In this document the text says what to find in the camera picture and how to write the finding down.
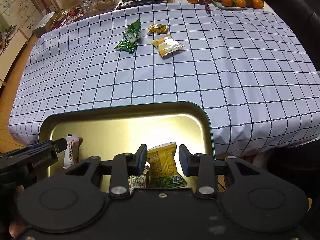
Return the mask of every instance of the white tablecloth with black grid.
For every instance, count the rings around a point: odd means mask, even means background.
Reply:
[[[131,55],[114,50],[141,17]],[[162,58],[147,34],[167,24],[185,45]],[[103,14],[43,35],[34,46],[9,129],[37,142],[51,114],[185,100],[209,116],[217,154],[297,144],[320,133],[320,78],[290,28],[263,10],[208,15],[202,5],[164,3]]]

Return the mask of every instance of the yellow snack packet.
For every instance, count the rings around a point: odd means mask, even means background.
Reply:
[[[167,25],[165,24],[151,24],[148,33],[165,33],[167,31]]]
[[[177,166],[173,159],[177,150],[175,142],[162,144],[148,150],[147,162],[150,164],[150,176],[161,178],[177,175]]]
[[[157,48],[161,57],[164,57],[171,52],[184,48],[184,45],[175,41],[170,34],[167,34],[166,36],[157,40],[150,41],[150,43]]]

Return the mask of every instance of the black leather couch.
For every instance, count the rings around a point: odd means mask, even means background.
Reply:
[[[295,33],[320,71],[320,0],[265,0]]]

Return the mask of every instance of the green candy wrapper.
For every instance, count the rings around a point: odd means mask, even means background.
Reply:
[[[137,47],[137,44],[138,42],[122,40],[118,43],[117,46],[115,46],[115,49],[125,50],[125,51],[128,51],[130,54],[132,54],[135,48]]]
[[[128,27],[126,27],[122,34],[127,41],[135,42],[137,39],[140,38],[140,32],[141,32],[141,23],[139,18],[133,23],[131,23]]]

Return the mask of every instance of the silver bolt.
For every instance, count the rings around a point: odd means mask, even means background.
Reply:
[[[115,195],[122,195],[124,193],[127,192],[127,189],[125,187],[122,187],[122,186],[117,186],[117,187],[113,187],[111,189],[111,192]]]
[[[199,192],[203,195],[209,195],[214,192],[214,189],[212,187],[201,187]]]
[[[165,197],[167,197],[167,196],[168,196],[168,195],[167,195],[166,193],[160,193],[160,194],[159,194],[159,197],[160,197],[160,198],[165,198]]]

